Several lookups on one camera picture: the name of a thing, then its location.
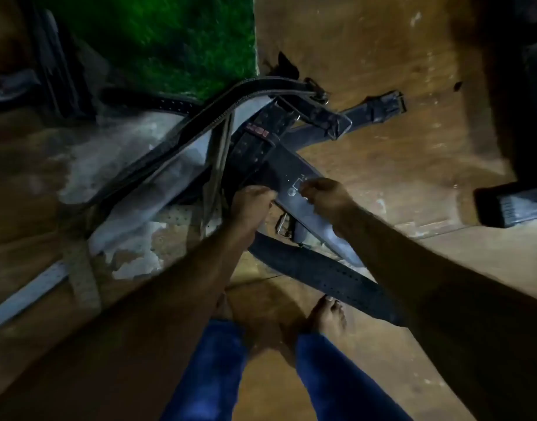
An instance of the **wooden surface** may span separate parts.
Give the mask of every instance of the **wooden surface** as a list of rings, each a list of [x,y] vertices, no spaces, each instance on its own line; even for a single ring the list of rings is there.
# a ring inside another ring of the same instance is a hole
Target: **wooden surface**
[[[336,109],[403,91],[402,117],[301,155],[410,236],[537,296],[537,221],[507,231],[476,226],[473,190],[513,175],[498,148],[473,6],[472,0],[256,0],[259,63],[274,63],[282,50],[330,92]],[[27,52],[17,13],[0,0],[0,73],[25,66]],[[462,82],[457,92],[456,82]],[[0,115],[0,302],[60,258],[56,192],[70,171],[41,130],[29,109]],[[166,265],[185,242],[176,228],[154,235]],[[105,305],[143,281],[113,280],[102,256],[95,268]],[[274,275],[244,255],[234,279],[253,283],[229,291],[237,319],[265,349],[245,369],[236,420],[315,419],[275,342],[277,324],[305,316],[319,294],[288,278],[255,282]],[[0,392],[87,318],[63,283],[0,328]],[[408,331],[354,310],[349,321],[337,345],[414,419],[471,419]]]

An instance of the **blue jeans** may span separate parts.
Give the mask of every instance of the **blue jeans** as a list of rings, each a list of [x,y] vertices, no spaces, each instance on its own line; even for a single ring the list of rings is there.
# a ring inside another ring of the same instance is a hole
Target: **blue jeans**
[[[228,320],[210,320],[161,421],[229,421],[247,363],[243,332]],[[301,334],[296,370],[318,421],[410,417],[368,375],[318,333]]]

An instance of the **leg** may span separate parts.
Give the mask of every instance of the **leg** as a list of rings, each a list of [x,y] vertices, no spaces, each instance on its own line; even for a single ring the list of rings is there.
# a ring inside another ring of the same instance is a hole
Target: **leg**
[[[329,322],[345,323],[338,301],[321,299],[309,319],[311,332],[298,336],[296,369],[318,421],[394,420],[410,417],[324,335]]]
[[[210,320],[161,421],[230,421],[247,362],[242,330]]]

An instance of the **bare foot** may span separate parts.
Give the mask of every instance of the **bare foot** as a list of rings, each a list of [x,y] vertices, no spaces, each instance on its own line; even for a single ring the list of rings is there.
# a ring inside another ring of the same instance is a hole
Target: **bare foot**
[[[328,295],[321,297],[307,318],[305,331],[318,332],[328,339],[342,334],[347,328],[347,318],[342,303]]]
[[[228,296],[225,292],[218,298],[216,308],[214,309],[211,318],[220,320],[233,320],[233,311],[231,310]]]

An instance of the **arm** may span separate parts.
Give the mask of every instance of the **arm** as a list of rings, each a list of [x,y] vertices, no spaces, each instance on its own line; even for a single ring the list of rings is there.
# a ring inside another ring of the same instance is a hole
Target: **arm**
[[[300,189],[397,303],[445,381],[478,420],[537,419],[537,300],[413,241],[335,181]]]
[[[275,196],[236,193],[212,236],[28,368],[0,396],[0,420],[158,420]]]

